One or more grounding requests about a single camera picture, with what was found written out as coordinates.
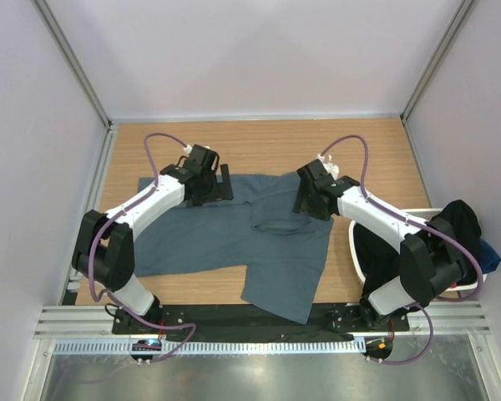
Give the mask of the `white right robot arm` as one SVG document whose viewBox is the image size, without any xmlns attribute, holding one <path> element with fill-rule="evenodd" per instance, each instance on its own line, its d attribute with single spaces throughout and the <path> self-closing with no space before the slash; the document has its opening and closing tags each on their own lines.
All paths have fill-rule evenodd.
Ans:
<svg viewBox="0 0 501 401">
<path fill-rule="evenodd" d="M 367 276 L 372 284 L 361 297 L 360 321 L 372 331 L 381 329 L 390 315 L 409 307 L 426 307 L 472 266 L 477 284 L 483 273 L 474 255 L 459 242 L 451 224 L 441 217 L 425 221 L 373 196 L 363 180 L 344 175 L 334 178 L 321 160 L 296 172 L 300 184 L 295 213 L 328 221 L 344 216 L 385 241 L 398 260 L 385 268 L 384 278 Z"/>
</svg>

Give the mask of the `teal blue t-shirt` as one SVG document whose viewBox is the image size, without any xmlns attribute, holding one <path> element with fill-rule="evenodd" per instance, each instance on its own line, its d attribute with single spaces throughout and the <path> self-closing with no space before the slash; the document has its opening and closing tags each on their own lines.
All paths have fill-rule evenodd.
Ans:
<svg viewBox="0 0 501 401">
<path fill-rule="evenodd" d="M 299 183 L 295 172 L 233 175 L 233 200 L 165 212 L 134 243 L 135 274 L 245 266 L 244 301 L 307 323 L 333 222 L 293 212 Z"/>
</svg>

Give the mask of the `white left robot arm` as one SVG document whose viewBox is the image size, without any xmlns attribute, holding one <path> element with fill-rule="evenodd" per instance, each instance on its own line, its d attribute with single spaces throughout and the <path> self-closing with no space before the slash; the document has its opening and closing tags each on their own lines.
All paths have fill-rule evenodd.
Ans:
<svg viewBox="0 0 501 401">
<path fill-rule="evenodd" d="M 162 317 L 159 299 L 134 274 L 135 241 L 176 206 L 233 199 L 229 166 L 221 164 L 218 153 L 208 147 L 188 147 L 177 163 L 154 173 L 151 184 L 120 206 L 104 213 L 86 212 L 72 255 L 72 268 L 89 279 L 94 299 L 102 297 L 95 288 L 99 284 L 144 334 L 154 332 Z"/>
</svg>

